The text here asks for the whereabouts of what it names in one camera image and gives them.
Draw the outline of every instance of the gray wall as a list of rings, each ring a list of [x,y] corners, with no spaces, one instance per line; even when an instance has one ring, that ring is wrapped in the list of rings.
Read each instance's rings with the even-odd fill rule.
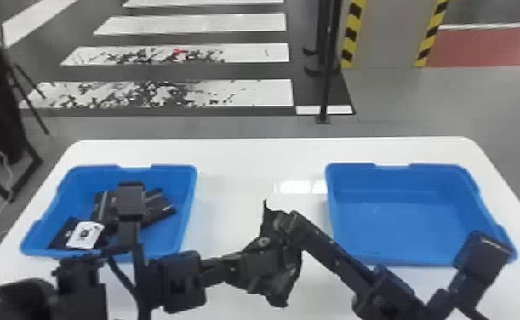
[[[411,67],[435,2],[367,0],[354,69]],[[339,47],[350,4],[350,0],[343,0]]]

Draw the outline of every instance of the black cable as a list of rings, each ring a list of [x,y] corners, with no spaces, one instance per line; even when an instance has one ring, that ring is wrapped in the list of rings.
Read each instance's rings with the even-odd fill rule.
[[[118,267],[117,262],[113,257],[109,257],[106,262],[109,265],[109,268],[111,268],[112,273],[115,274],[117,279],[123,284],[130,295],[133,296],[134,302],[136,302],[138,320],[148,320],[151,313],[146,309],[145,302],[142,300],[142,296],[140,295],[137,288],[133,285],[127,275],[125,275],[124,272]]]

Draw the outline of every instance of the white stripe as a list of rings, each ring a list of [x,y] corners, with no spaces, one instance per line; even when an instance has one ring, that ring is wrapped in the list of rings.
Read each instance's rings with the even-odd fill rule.
[[[3,23],[5,47],[13,46],[77,1],[41,0],[5,21]]]
[[[320,106],[296,106],[295,113],[298,116],[314,116],[319,114]],[[349,105],[327,106],[327,114],[353,114],[353,109]]]
[[[520,23],[471,23],[464,25],[441,25],[440,30],[488,30],[488,29],[516,29]]]
[[[115,16],[105,21],[94,34],[175,34],[232,31],[285,31],[285,14]]]
[[[286,43],[78,47],[64,66],[289,62]]]
[[[128,0],[124,6],[129,8],[140,8],[265,3],[283,3],[283,0]]]
[[[138,82],[56,82],[40,83],[47,99],[36,91],[29,98],[36,108],[119,109],[119,108],[221,108],[234,106],[294,105],[291,80],[203,80],[172,83]],[[21,108],[27,108],[25,102]]]

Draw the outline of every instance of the crosswalk marking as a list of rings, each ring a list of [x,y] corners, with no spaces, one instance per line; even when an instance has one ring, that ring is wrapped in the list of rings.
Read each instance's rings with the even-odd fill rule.
[[[36,91],[30,99],[36,108],[126,109],[126,108],[226,108],[237,106],[291,107],[291,80],[197,80],[125,82],[40,83],[47,97]],[[27,108],[21,102],[21,108]]]
[[[298,116],[314,116],[319,114],[321,106],[296,106],[295,113]],[[327,114],[353,114],[353,109],[349,105],[330,105],[327,107]]]
[[[285,30],[284,13],[147,15],[111,17],[94,34],[101,36]]]
[[[218,43],[78,47],[63,66],[167,65],[181,63],[289,62],[286,43]]]
[[[128,0],[124,6],[129,8],[140,7],[179,7],[179,6],[209,6],[209,5],[238,5],[238,4],[266,4],[283,3],[283,0]]]

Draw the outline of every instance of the empty blue bin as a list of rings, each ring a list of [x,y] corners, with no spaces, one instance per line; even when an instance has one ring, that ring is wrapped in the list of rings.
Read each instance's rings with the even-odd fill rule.
[[[451,266],[473,231],[515,250],[460,166],[331,163],[325,175],[334,239],[365,263]]]
[[[163,195],[176,207],[176,214],[158,221],[140,232],[147,259],[177,253],[194,199],[196,168],[187,165],[154,165],[150,168],[82,166],[71,169],[57,188],[57,194],[40,220],[33,223],[20,245],[23,254],[63,259],[86,251],[48,249],[55,234],[70,217],[88,220],[99,191],[117,189],[120,182],[140,181],[147,190],[161,188]],[[130,255],[118,257],[130,261]]]

